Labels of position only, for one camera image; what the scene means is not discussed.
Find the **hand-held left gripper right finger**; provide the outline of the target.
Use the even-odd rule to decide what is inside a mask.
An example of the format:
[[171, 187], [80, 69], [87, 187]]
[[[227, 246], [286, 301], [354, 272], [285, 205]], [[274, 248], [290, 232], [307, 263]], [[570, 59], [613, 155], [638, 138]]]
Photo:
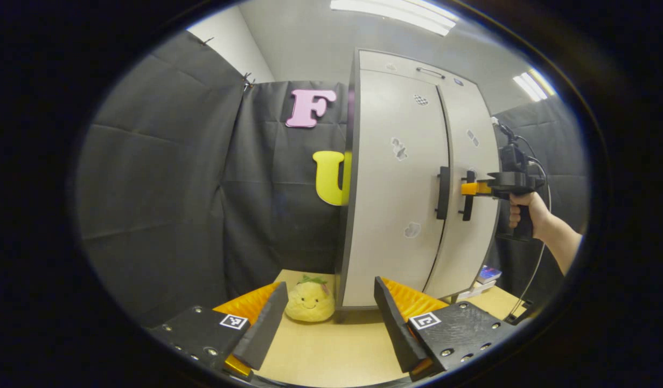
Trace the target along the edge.
[[480, 361], [519, 328], [469, 301], [447, 304], [384, 277], [374, 280], [374, 299], [399, 366], [413, 382]]

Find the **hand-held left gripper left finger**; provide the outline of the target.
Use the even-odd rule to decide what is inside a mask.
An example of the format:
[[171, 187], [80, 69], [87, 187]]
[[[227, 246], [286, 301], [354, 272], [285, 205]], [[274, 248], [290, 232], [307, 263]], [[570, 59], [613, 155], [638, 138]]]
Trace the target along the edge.
[[192, 363], [252, 378], [264, 363], [288, 302], [286, 283], [273, 282], [214, 308], [189, 307], [148, 331]]

